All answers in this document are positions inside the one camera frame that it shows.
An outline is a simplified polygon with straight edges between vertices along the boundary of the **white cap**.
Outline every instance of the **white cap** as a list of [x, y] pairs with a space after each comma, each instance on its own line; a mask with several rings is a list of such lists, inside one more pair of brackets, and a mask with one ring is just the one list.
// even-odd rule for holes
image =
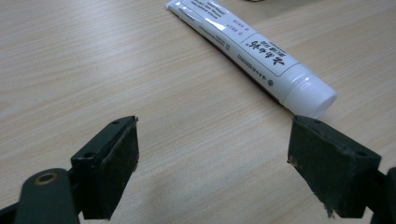
[[283, 105], [296, 115], [317, 119], [336, 98], [335, 90], [320, 78], [310, 77], [291, 90]]

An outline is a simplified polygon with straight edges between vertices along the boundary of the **toothpaste tube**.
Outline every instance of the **toothpaste tube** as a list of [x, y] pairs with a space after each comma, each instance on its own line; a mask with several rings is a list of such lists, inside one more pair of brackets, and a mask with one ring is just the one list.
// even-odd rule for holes
[[166, 4], [184, 22], [243, 68], [283, 106], [316, 119], [337, 92], [308, 67], [213, 0], [173, 0]]

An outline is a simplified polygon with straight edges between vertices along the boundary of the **table surface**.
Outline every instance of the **table surface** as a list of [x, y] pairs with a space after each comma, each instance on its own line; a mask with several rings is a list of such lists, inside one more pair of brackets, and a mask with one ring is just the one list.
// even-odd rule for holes
[[[321, 120], [396, 166], [396, 1], [219, 2], [338, 91]], [[0, 2], [0, 206], [136, 115], [139, 166], [110, 223], [369, 223], [328, 219], [286, 163], [289, 110], [165, 3]]]

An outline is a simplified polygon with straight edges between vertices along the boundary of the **tube label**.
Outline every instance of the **tube label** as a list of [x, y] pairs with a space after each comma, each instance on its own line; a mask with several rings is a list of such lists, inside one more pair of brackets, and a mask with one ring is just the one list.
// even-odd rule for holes
[[293, 83], [282, 75], [299, 61], [213, 0], [173, 0], [166, 7], [283, 103]]

